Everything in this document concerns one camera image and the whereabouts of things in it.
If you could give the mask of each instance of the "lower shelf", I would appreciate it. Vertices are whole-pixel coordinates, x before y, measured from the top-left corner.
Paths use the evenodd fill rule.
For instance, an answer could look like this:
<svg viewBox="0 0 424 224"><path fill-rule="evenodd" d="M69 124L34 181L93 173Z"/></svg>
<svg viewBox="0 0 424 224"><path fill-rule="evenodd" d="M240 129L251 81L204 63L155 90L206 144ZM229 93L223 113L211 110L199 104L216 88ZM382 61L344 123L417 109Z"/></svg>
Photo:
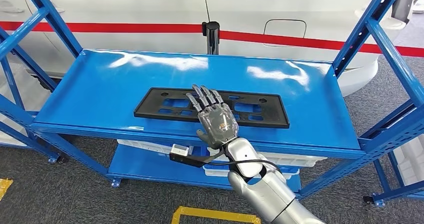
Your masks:
<svg viewBox="0 0 424 224"><path fill-rule="evenodd" d="M202 168L173 162L166 154L121 144L118 144L108 176L231 189L227 177L206 176ZM301 189L299 175L292 176L287 184L297 193Z"/></svg>

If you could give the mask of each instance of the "silver robotic arm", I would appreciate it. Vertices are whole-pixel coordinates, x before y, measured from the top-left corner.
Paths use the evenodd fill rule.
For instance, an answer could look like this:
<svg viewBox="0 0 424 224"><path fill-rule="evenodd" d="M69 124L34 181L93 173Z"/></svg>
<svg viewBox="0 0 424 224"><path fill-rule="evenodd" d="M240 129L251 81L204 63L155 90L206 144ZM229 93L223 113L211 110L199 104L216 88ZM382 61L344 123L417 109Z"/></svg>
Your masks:
<svg viewBox="0 0 424 224"><path fill-rule="evenodd" d="M248 156L256 155L259 159L266 160L263 155L257 154L250 142L244 138L238 138L229 143L228 149L234 142L251 147L253 152ZM231 152L234 153L234 156L237 156L239 152L244 154L246 150L248 148L243 151L231 150L230 155ZM266 169L265 174L261 175L261 179L257 183L249 185L236 171L228 173L228 180L233 190L247 199L265 222L271 224L324 224L296 200L295 194L286 184L286 179L273 165L268 163L252 164L259 164L262 166L261 168ZM237 167L243 173L242 169L246 167L240 167L240 165L237 164Z"/></svg>
<svg viewBox="0 0 424 224"><path fill-rule="evenodd" d="M228 173L229 183L234 191L247 199L264 221L270 224L324 224L296 200L276 165L258 154L247 139L238 137L236 119L218 92L196 85L193 85L193 89L202 106L191 93L187 97L198 111L206 132L198 130L197 135L220 152L207 158L189 157L174 145L170 159L201 167L225 154L233 165ZM258 174L261 179L249 185L247 180Z"/></svg>

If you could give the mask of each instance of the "yellow tape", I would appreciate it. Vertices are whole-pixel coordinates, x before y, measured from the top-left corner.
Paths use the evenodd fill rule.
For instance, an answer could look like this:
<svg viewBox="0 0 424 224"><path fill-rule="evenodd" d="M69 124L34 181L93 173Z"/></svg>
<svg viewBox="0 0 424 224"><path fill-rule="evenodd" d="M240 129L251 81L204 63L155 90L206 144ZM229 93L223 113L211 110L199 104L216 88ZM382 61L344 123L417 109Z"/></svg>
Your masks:
<svg viewBox="0 0 424 224"><path fill-rule="evenodd" d="M188 207L181 207L181 206L174 212L172 216L171 224L179 224L181 215L202 217L202 218L213 218L213 219L235 221L235 222L241 222L241 223L261 224L261 220L255 215L229 213L229 212L221 212L221 211L199 209L199 208L188 208Z"/></svg>
<svg viewBox="0 0 424 224"><path fill-rule="evenodd" d="M2 200L3 196L5 195L8 188L12 185L13 180L8 179L0 179L0 201Z"/></svg>

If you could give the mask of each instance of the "car door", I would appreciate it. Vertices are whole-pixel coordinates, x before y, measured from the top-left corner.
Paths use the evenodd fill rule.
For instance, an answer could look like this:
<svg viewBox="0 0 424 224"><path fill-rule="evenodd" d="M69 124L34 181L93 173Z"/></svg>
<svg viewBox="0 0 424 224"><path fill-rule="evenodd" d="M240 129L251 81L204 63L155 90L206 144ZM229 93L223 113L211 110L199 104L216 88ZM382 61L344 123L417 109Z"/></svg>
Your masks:
<svg viewBox="0 0 424 224"><path fill-rule="evenodd" d="M176 24L207 21L205 0L51 0L84 48L205 53L206 41L197 33L174 32ZM35 7L28 0L31 10ZM151 27L166 25L157 32ZM61 54L47 70L65 73L73 61L55 33L47 36Z"/></svg>
<svg viewBox="0 0 424 224"><path fill-rule="evenodd" d="M25 0L0 0L0 26L9 34L31 14ZM30 32L19 45L41 66L56 59L54 46L43 32ZM7 57L11 64L22 63L15 55Z"/></svg>
<svg viewBox="0 0 424 224"><path fill-rule="evenodd" d="M207 0L212 21L221 30L345 41L370 0ZM404 23L390 20L395 37ZM337 50L220 41L220 53L332 61ZM372 63L377 54L360 53L350 68Z"/></svg>

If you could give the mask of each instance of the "white plastic crate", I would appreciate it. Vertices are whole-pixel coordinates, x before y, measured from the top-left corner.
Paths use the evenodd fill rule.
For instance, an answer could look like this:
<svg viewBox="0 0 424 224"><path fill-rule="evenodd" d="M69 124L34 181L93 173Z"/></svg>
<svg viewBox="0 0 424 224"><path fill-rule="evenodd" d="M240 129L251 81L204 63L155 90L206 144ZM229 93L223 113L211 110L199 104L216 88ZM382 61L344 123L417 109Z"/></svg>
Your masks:
<svg viewBox="0 0 424 224"><path fill-rule="evenodd" d="M228 176L228 169L215 169L214 168L208 168L207 166L203 166L204 169L204 174L206 174L206 176L213 176L213 177L227 177ZM292 172L292 173L285 173L284 171L282 171L282 175L283 177L288 180L290 179L293 175L297 175L299 174L299 169L297 169L296 172ZM260 178L260 175L256 175L253 178Z"/></svg>
<svg viewBox="0 0 424 224"><path fill-rule="evenodd" d="M36 78L29 75L23 65L11 63L10 68L12 70L13 77L15 79L25 109L28 111L39 111L44 105L45 101L50 96L50 91L44 89ZM9 88L9 84L7 83L5 73L3 72L3 69L1 67L0 94L15 103L12 92ZM21 125L12 121L3 114L0 114L0 121L4 122L5 124L17 130L18 132L27 136L25 129ZM5 134L2 131L0 131L0 143L26 146L26 144L12 138L11 136Z"/></svg>
<svg viewBox="0 0 424 224"><path fill-rule="evenodd" d="M146 150L154 151L157 153L169 154L172 149L172 147L169 147L167 145L161 145L161 144L151 143L151 142L132 141L132 140L123 140L123 139L117 139L117 141L119 144L146 149ZM188 153L191 154L192 151L193 151L193 146L190 146Z"/></svg>
<svg viewBox="0 0 424 224"><path fill-rule="evenodd" d="M212 148L207 148L210 152L210 155L218 153L218 150ZM281 153L266 153L258 152L266 157L269 161L280 165L280 166L297 166L297 167L313 167L317 161L326 159L325 157L315 157L315 156L306 156L306 155L292 155L292 154L281 154ZM216 159L217 161L226 161L228 158L225 156L220 156Z"/></svg>
<svg viewBox="0 0 424 224"><path fill-rule="evenodd" d="M393 150L403 183L424 180L424 134Z"/></svg>

